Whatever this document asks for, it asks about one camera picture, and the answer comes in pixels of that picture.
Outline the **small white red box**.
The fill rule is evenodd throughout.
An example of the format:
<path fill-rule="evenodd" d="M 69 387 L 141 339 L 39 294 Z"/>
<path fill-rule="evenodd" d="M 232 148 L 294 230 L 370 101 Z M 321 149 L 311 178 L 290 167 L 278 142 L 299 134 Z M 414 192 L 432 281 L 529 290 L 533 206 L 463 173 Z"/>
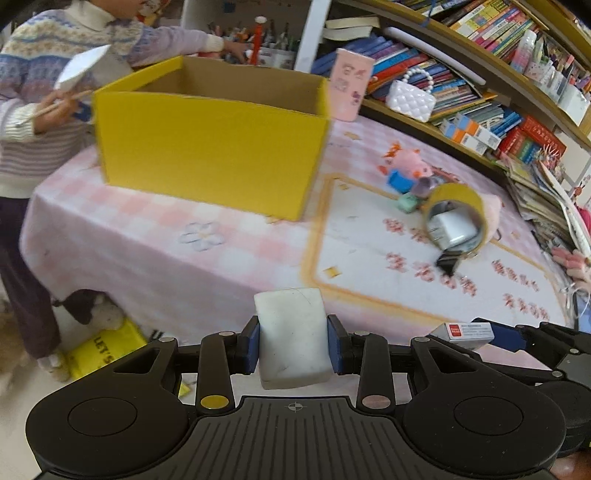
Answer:
<path fill-rule="evenodd" d="M 443 323 L 431 332 L 431 336 L 468 350 L 477 350 L 495 339 L 489 322 Z"/>

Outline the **white rectangular eraser block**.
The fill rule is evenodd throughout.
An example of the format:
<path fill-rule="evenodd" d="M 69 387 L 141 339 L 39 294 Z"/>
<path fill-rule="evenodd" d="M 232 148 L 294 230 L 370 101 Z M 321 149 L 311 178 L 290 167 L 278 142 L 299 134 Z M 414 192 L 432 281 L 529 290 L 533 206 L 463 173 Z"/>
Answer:
<path fill-rule="evenodd" d="M 287 289 L 254 296 L 259 319 L 259 377 L 263 389 L 294 389 L 328 381 L 328 322 L 322 293 Z"/>

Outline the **white charger block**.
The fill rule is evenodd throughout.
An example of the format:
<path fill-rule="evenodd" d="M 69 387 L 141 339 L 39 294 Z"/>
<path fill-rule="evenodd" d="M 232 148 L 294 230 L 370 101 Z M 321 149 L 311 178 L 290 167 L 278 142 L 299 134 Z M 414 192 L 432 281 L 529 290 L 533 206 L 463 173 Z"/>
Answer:
<path fill-rule="evenodd" d="M 461 245 L 478 233 L 477 225 L 465 208 L 456 208 L 433 216 L 427 223 L 427 229 L 431 239 L 441 250 Z"/>

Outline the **yellow tape roll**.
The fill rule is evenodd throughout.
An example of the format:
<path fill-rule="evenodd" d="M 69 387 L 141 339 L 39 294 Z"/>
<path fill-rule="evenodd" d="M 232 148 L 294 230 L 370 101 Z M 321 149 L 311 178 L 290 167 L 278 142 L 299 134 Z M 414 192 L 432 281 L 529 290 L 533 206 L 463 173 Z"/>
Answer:
<path fill-rule="evenodd" d="M 444 183 L 435 187 L 423 207 L 429 239 L 442 252 L 474 256 L 485 245 L 488 226 L 484 202 L 471 187 Z"/>

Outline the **pink fluffy pouch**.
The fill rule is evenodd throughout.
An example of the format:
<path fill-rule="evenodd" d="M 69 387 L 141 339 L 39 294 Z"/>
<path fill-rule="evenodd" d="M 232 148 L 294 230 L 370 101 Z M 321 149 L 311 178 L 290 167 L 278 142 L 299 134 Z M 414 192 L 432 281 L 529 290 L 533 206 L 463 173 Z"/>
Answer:
<path fill-rule="evenodd" d="M 500 224 L 500 214 L 503 206 L 502 200 L 497 195 L 480 193 L 483 202 L 483 212 L 487 225 L 486 243 L 495 236 Z"/>

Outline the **mint green clip toy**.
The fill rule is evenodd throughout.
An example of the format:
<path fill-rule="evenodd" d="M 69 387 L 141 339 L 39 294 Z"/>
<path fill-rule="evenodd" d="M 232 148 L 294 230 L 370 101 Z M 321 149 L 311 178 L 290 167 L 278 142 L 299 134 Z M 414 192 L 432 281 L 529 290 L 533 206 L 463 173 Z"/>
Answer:
<path fill-rule="evenodd" d="M 397 208 L 406 214 L 411 214 L 419 208 L 421 200 L 415 195 L 407 192 L 397 199 Z"/>

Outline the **purple toy car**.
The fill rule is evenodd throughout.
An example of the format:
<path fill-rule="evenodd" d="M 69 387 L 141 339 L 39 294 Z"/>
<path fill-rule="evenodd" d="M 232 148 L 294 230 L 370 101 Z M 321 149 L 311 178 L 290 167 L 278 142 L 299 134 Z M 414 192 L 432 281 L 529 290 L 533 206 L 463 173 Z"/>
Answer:
<path fill-rule="evenodd" d="M 426 200 L 432 194 L 432 191 L 445 183 L 445 180 L 437 175 L 430 177 L 421 177 L 417 180 L 415 185 L 411 188 L 410 193 L 415 197 Z"/>

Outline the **yellow bag on floor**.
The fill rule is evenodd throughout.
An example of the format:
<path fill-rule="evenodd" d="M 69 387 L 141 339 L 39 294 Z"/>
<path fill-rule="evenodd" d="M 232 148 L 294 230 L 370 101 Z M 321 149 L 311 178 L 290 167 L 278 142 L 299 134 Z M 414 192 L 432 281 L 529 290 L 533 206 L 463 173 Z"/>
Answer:
<path fill-rule="evenodd" d="M 78 380 L 146 345 L 140 329 L 125 319 L 117 330 L 97 332 L 65 354 L 71 379 Z"/>

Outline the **stack of magazines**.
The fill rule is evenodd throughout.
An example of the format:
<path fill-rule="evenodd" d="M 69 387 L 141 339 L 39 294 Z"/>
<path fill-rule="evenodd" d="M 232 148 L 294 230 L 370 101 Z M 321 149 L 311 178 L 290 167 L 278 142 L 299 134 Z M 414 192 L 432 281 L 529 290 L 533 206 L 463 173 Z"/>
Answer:
<path fill-rule="evenodd" d="M 540 161 L 525 165 L 502 155 L 507 189 L 523 219 L 533 224 L 538 242 L 590 257 L 590 232 L 581 213 L 556 177 Z"/>

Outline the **orange white box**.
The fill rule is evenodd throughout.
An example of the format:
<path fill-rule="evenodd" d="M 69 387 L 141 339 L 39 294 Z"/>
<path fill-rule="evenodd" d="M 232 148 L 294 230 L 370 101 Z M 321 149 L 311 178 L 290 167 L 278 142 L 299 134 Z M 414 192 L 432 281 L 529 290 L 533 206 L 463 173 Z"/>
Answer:
<path fill-rule="evenodd" d="M 446 138 L 479 155 L 484 155 L 487 150 L 487 146 L 484 143 L 449 120 L 444 120 L 439 129 Z"/>
<path fill-rule="evenodd" d="M 455 125 L 460 130 L 468 133 L 472 137 L 476 138 L 479 142 L 485 144 L 488 148 L 493 150 L 496 150 L 501 143 L 501 138 L 499 136 L 475 122 L 467 115 L 457 113 L 455 117 Z"/>

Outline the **red dictionary book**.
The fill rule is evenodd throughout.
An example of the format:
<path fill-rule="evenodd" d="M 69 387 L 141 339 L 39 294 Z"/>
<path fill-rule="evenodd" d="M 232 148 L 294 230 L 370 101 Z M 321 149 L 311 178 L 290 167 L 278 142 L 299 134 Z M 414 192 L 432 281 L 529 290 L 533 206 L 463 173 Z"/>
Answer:
<path fill-rule="evenodd" d="M 531 115 L 526 115 L 519 125 L 522 132 L 555 158 L 561 159 L 567 147 L 547 127 Z"/>

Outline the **yellow cardboard box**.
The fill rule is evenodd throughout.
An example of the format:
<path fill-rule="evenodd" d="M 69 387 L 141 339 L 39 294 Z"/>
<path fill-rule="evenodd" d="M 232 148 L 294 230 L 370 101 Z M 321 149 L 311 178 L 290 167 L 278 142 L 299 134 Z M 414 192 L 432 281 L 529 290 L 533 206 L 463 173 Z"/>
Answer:
<path fill-rule="evenodd" d="M 329 83 L 175 57 L 93 96 L 111 186 L 297 221 L 331 129 Z"/>

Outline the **white quilted pearl handbag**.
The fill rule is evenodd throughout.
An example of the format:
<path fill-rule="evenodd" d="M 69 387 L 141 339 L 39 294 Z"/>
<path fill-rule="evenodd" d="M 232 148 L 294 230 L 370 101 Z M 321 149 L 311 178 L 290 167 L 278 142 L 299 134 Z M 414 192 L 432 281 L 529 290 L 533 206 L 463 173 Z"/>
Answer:
<path fill-rule="evenodd" d="M 415 74 L 422 74 L 428 81 L 428 86 L 421 89 L 409 83 Z M 397 113 L 410 117 L 416 121 L 427 123 L 436 105 L 437 99 L 432 94 L 434 79 L 423 68 L 409 69 L 402 80 L 396 80 L 391 84 L 386 97 L 387 107 Z"/>

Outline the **pink cylindrical cup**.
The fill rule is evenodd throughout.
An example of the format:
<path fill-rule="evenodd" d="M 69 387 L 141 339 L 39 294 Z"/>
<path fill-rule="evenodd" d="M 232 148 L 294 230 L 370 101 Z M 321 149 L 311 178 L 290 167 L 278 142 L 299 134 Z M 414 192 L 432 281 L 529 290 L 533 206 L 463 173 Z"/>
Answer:
<path fill-rule="evenodd" d="M 353 122 L 358 117 L 375 60 L 339 48 L 329 78 L 329 108 L 332 119 Z"/>

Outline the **child in patterned sweater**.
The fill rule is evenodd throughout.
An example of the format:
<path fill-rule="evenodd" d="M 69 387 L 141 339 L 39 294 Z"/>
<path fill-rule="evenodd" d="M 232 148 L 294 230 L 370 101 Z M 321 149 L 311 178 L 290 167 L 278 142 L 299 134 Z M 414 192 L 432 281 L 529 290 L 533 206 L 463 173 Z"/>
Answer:
<path fill-rule="evenodd" d="M 104 45 L 131 67 L 198 53 L 243 59 L 249 48 L 200 30 L 147 26 L 138 19 L 143 5 L 75 1 L 27 20 L 1 50 L 1 281 L 25 351 L 60 382 L 69 369 L 51 296 L 20 251 L 35 188 L 81 150 L 88 131 L 74 116 L 74 95 L 55 90 L 59 74 L 75 55 Z"/>

